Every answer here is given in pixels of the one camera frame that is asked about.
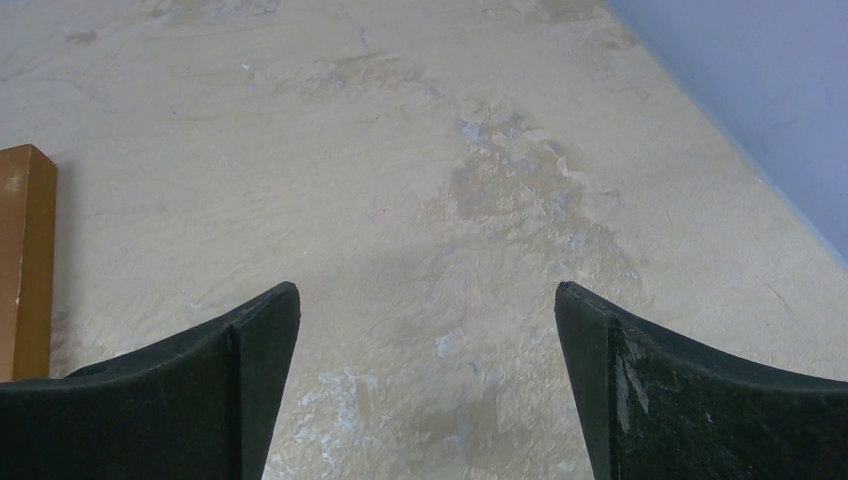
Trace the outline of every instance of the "blue wall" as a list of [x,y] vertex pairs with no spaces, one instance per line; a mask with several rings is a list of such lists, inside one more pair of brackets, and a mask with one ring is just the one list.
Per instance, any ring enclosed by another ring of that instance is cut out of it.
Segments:
[[848,0],[607,0],[848,259]]

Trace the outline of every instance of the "concrete floor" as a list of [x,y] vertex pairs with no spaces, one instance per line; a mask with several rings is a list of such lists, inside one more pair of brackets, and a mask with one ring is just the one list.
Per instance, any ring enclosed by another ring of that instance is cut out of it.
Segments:
[[298,285],[267,479],[591,478],[561,280],[848,379],[845,272],[593,0],[0,3],[0,102],[52,375]]

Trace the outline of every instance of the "wooden post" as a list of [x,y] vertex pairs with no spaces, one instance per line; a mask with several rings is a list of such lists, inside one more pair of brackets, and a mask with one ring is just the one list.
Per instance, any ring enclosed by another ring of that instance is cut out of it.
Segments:
[[33,145],[0,150],[0,382],[49,373],[56,177]]

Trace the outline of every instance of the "black object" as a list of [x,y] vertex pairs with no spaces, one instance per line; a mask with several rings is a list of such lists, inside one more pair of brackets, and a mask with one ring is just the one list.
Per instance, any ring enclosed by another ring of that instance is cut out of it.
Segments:
[[259,480],[299,325],[283,283],[64,379],[0,384],[0,478]]
[[848,383],[729,355],[575,283],[556,319],[596,480],[848,479]]

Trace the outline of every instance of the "beige floor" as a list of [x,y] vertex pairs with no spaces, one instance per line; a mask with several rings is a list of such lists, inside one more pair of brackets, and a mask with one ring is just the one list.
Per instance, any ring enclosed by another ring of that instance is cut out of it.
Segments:
[[0,105],[53,375],[297,283],[267,479],[591,478],[560,280],[848,379],[845,273],[592,0],[0,3]]

